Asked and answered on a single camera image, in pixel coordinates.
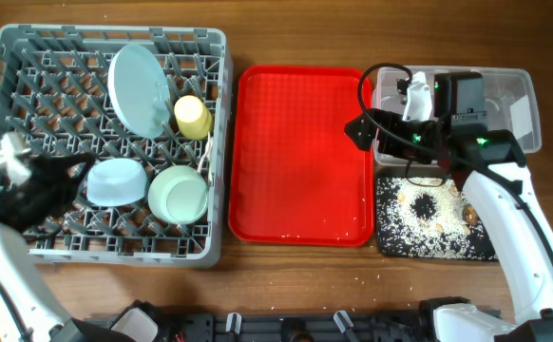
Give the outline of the small blue food bowl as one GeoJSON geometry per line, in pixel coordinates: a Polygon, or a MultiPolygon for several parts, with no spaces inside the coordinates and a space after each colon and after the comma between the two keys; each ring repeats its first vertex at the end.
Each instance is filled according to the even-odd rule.
{"type": "Polygon", "coordinates": [[[146,196],[148,178],[143,166],[126,158],[95,164],[86,182],[87,199],[99,206],[122,206],[146,196]]]}

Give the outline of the white plastic fork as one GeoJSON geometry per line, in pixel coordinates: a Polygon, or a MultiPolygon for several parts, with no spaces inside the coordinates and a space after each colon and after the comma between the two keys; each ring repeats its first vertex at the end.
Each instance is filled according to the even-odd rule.
{"type": "Polygon", "coordinates": [[[213,147],[213,138],[212,138],[211,134],[208,134],[207,135],[207,142],[206,142],[206,145],[204,147],[204,152],[202,153],[202,155],[200,157],[200,160],[199,160],[199,163],[198,163],[198,166],[197,166],[197,172],[198,173],[201,173],[204,164],[206,162],[209,162],[212,147],[213,147]]]}

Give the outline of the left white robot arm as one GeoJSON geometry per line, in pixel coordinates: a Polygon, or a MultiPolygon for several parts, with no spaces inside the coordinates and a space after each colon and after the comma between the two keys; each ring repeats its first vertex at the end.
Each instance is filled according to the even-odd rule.
{"type": "Polygon", "coordinates": [[[4,341],[157,341],[155,317],[135,304],[108,327],[74,318],[39,275],[23,232],[72,204],[95,159],[14,157],[0,167],[0,338],[4,341]]]}

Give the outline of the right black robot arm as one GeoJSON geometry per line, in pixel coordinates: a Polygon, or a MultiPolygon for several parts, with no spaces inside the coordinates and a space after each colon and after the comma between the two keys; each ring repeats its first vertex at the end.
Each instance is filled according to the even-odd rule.
{"type": "Polygon", "coordinates": [[[378,142],[387,155],[446,169],[487,230],[515,313],[509,324],[462,297],[423,300],[417,338],[553,341],[553,232],[513,133],[488,127],[482,74],[439,73],[426,85],[404,71],[397,91],[408,105],[422,103],[419,117],[362,105],[344,132],[362,151],[378,142]]]}

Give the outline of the light green bowl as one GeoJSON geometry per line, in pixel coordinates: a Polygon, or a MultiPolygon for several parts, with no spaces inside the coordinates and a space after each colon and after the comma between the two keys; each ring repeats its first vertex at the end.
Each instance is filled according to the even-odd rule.
{"type": "Polygon", "coordinates": [[[208,185],[196,169],[174,165],[151,182],[147,199],[156,218],[172,224],[191,224],[206,213],[208,185]]]}

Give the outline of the yellow plastic cup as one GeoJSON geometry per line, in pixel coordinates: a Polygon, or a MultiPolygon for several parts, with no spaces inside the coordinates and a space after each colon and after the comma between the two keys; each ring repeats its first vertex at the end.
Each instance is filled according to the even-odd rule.
{"type": "Polygon", "coordinates": [[[201,99],[193,95],[183,96],[175,102],[174,115],[179,131],[188,139],[204,139],[213,129],[213,114],[201,99]]]}

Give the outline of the light blue plate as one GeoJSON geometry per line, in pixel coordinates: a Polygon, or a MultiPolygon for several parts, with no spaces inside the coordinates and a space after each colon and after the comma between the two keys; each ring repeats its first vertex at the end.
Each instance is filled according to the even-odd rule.
{"type": "Polygon", "coordinates": [[[113,57],[107,80],[111,105],[132,133],[154,139],[163,133],[171,103],[166,76],[156,56],[146,47],[130,44],[113,57]]]}

